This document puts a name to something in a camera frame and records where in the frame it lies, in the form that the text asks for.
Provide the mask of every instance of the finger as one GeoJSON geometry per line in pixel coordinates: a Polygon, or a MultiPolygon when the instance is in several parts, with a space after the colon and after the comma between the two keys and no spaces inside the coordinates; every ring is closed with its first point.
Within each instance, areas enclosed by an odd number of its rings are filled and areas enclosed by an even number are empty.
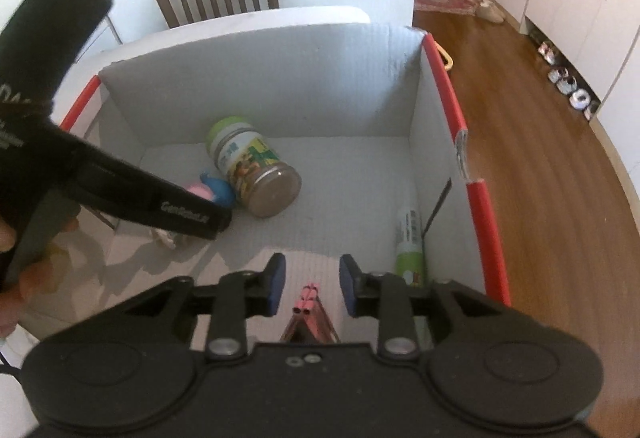
{"type": "Polygon", "coordinates": [[[0,252],[8,252],[15,244],[15,230],[0,217],[0,252]]]}
{"type": "Polygon", "coordinates": [[[0,339],[5,339],[15,331],[15,327],[18,323],[7,324],[6,326],[0,326],[0,339]]]}
{"type": "Polygon", "coordinates": [[[77,230],[79,226],[80,226],[80,222],[78,221],[78,218],[74,217],[73,219],[70,219],[68,221],[68,223],[62,228],[62,231],[73,232],[74,230],[77,230]]]}
{"type": "Polygon", "coordinates": [[[51,282],[52,274],[53,264],[49,258],[38,261],[25,268],[20,272],[18,279],[22,298],[28,302],[36,293],[46,289],[47,284],[51,282]]]}
{"type": "Polygon", "coordinates": [[[17,323],[25,304],[17,285],[0,293],[0,327],[17,323]]]}

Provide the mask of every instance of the jar label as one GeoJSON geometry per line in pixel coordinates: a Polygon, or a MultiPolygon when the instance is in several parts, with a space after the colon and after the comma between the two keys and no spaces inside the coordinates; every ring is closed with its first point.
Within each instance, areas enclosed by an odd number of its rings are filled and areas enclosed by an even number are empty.
{"type": "Polygon", "coordinates": [[[264,169],[280,161],[278,155],[255,131],[243,132],[229,140],[218,156],[218,169],[246,203],[248,184],[254,183],[264,169]]]}
{"type": "Polygon", "coordinates": [[[396,225],[396,244],[401,252],[421,252],[420,214],[415,209],[401,209],[396,225]]]}

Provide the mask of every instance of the hand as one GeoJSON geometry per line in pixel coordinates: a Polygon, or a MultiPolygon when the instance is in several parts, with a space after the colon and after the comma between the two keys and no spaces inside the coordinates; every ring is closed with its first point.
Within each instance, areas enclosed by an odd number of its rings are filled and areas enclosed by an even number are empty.
{"type": "MultiPolygon", "coordinates": [[[[75,230],[78,227],[78,220],[73,218],[63,231],[75,230]]],[[[14,247],[15,230],[5,223],[0,217],[0,251],[7,252],[14,247]]],[[[52,252],[56,252],[54,245],[50,251],[46,252],[46,257],[34,263],[22,272],[18,278],[18,283],[9,290],[0,293],[0,338],[5,338],[14,332],[15,326],[24,307],[34,294],[42,291],[52,290],[54,281],[54,268],[51,262],[52,252]]]]}

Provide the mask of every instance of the jar lid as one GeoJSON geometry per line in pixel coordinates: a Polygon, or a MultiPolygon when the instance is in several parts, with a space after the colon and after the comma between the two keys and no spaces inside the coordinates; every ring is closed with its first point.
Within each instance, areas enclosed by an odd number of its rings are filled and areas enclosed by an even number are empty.
{"type": "Polygon", "coordinates": [[[220,142],[218,140],[217,143],[214,143],[216,142],[216,138],[219,138],[220,134],[223,131],[232,132],[233,129],[229,130],[228,128],[234,125],[238,125],[238,127],[252,127],[249,121],[246,118],[243,118],[242,116],[227,116],[226,118],[223,118],[222,120],[217,121],[215,124],[213,124],[213,127],[209,130],[209,134],[207,134],[207,138],[205,140],[207,152],[210,153],[211,147],[213,147],[213,150],[215,150],[216,146],[220,142]]]}
{"type": "Polygon", "coordinates": [[[246,207],[256,217],[271,217],[292,204],[300,193],[302,178],[286,163],[274,165],[254,185],[246,207]]]}

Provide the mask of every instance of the white cardboard box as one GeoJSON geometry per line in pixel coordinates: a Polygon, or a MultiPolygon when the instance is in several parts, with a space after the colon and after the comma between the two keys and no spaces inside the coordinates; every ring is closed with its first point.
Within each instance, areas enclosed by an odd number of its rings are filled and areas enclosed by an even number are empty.
{"type": "Polygon", "coordinates": [[[73,270],[57,293],[34,300],[22,320],[30,332],[43,338],[176,275],[208,284],[262,269],[281,251],[280,312],[249,320],[250,335],[277,340],[300,288],[314,281],[341,338],[373,342],[376,322],[346,314],[338,259],[350,253],[365,271],[393,271],[396,214],[407,202],[423,225],[431,220],[428,276],[508,303],[486,186],[467,182],[466,126],[430,35],[351,23],[176,39],[102,69],[62,125],[187,185],[214,169],[203,144],[210,126],[242,115],[300,172],[300,196],[271,219],[236,210],[215,241],[176,251],[153,243],[146,227],[120,222],[113,231],[83,210],[81,228],[59,236],[73,270]]]}

